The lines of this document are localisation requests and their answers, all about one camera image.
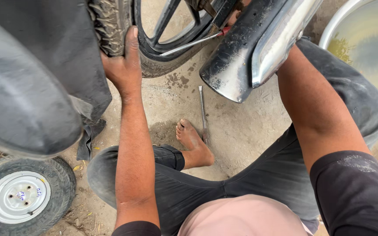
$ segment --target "wheel rim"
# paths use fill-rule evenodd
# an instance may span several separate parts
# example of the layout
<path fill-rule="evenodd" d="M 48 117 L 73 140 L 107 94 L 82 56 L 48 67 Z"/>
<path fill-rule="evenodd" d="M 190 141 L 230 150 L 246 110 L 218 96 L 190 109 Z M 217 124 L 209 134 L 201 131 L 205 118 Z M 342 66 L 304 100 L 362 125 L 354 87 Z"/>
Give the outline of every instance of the wheel rim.
<path fill-rule="evenodd" d="M 186 4 L 192 15 L 192 22 L 172 38 L 163 42 L 159 41 L 167 24 L 169 23 L 172 15 L 174 14 L 181 1 L 182 0 L 168 0 L 166 2 L 160 14 L 160 18 L 157 21 L 152 37 L 149 37 L 142 27 L 141 0 L 135 1 L 134 15 L 135 22 L 139 30 L 139 41 L 141 46 L 143 47 L 145 54 L 149 54 L 149 57 L 154 57 L 155 59 L 161 61 L 161 59 L 165 58 L 164 56 L 159 56 L 161 53 L 185 45 L 186 43 L 202 38 L 208 34 L 211 28 L 210 22 L 212 21 L 212 17 L 208 15 L 204 10 L 198 12 L 195 11 L 191 6 Z M 222 3 L 223 0 L 215 0 L 212 2 L 212 5 L 215 9 L 219 9 Z M 171 57 L 178 57 L 185 51 L 187 50 L 175 53 Z"/>
<path fill-rule="evenodd" d="M 32 171 L 18 171 L 0 179 L 0 222 L 18 224 L 38 216 L 50 199 L 47 179 Z"/>

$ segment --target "black pants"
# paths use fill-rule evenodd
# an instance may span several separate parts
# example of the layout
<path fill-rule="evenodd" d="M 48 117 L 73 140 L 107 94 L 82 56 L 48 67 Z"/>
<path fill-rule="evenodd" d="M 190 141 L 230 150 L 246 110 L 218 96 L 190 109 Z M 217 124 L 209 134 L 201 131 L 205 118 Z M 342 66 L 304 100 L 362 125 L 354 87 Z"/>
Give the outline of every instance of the black pants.
<path fill-rule="evenodd" d="M 297 45 L 344 100 L 365 142 L 372 147 L 378 140 L 378 90 L 359 72 L 310 41 L 301 39 Z M 293 125 L 250 166 L 224 181 L 208 181 L 180 172 L 184 158 L 171 146 L 153 149 L 155 197 L 164 236 L 176 235 L 187 215 L 201 204 L 245 194 L 280 201 L 312 233 L 317 230 L 319 210 Z M 90 162 L 87 174 L 93 191 L 112 207 L 116 207 L 117 155 L 118 146 L 104 149 Z"/>

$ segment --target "yellow water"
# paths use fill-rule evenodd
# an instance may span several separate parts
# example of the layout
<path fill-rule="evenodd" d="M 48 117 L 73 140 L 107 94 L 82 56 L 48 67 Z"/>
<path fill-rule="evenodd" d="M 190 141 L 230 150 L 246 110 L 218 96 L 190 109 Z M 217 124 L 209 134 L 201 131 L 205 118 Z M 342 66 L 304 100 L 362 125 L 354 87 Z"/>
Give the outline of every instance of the yellow water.
<path fill-rule="evenodd" d="M 328 51 L 378 88 L 378 0 L 358 8 L 338 25 Z"/>

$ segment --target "mechanic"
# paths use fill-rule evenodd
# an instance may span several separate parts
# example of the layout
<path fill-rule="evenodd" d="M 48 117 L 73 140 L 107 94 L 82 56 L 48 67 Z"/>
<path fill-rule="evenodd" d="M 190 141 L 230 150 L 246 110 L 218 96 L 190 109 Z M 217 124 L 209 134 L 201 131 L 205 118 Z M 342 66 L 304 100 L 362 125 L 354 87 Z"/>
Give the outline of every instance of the mechanic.
<path fill-rule="evenodd" d="M 187 148 L 152 146 L 141 96 L 137 28 L 124 57 L 102 54 L 122 99 L 119 146 L 89 164 L 93 191 L 117 209 L 114 236 L 312 235 L 319 213 L 333 236 L 378 235 L 378 90 L 306 39 L 278 70 L 292 125 L 260 157 L 224 181 L 180 172 L 214 163 L 186 119 Z"/>

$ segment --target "black rubber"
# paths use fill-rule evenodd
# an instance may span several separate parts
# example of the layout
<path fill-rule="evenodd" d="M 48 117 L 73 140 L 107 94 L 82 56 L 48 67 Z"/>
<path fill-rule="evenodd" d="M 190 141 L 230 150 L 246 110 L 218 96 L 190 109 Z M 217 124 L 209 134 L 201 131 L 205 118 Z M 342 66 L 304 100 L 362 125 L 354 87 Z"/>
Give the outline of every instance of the black rubber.
<path fill-rule="evenodd" d="M 128 28 L 135 24 L 140 24 L 140 16 L 134 13 L 134 4 L 139 4 L 140 0 L 89 0 L 89 12 L 94 22 L 94 27 L 99 39 L 100 48 L 109 56 L 123 55 L 125 35 Z M 206 27 L 205 34 L 211 34 L 211 27 Z M 141 58 L 141 68 L 143 78 L 159 77 L 176 68 L 192 58 L 207 43 L 202 43 L 182 51 L 176 55 L 163 57 L 161 60 L 155 59 L 141 42 L 142 34 L 139 32 L 139 51 Z"/>
<path fill-rule="evenodd" d="M 0 159 L 0 179 L 24 170 L 37 172 L 47 179 L 51 188 L 50 200 L 38 216 L 27 222 L 20 224 L 0 222 L 0 235 L 38 236 L 44 233 L 64 216 L 75 197 L 75 175 L 62 158 L 38 161 L 7 156 Z"/>

